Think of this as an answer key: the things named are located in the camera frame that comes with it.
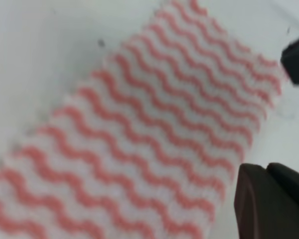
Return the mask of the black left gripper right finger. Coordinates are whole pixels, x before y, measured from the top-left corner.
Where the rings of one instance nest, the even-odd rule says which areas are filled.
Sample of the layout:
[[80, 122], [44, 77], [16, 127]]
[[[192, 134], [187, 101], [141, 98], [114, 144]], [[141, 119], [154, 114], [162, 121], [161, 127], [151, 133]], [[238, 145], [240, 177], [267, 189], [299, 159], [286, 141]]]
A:
[[280, 62], [294, 85], [299, 85], [299, 39], [290, 43], [281, 54]]

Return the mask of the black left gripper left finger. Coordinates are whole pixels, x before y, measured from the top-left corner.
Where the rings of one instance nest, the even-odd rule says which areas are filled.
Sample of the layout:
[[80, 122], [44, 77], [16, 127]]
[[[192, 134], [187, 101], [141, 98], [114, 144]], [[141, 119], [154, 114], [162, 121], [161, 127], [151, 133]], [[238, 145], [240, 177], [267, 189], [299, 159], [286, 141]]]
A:
[[241, 239], [299, 239], [299, 173], [280, 163], [241, 164], [234, 209]]

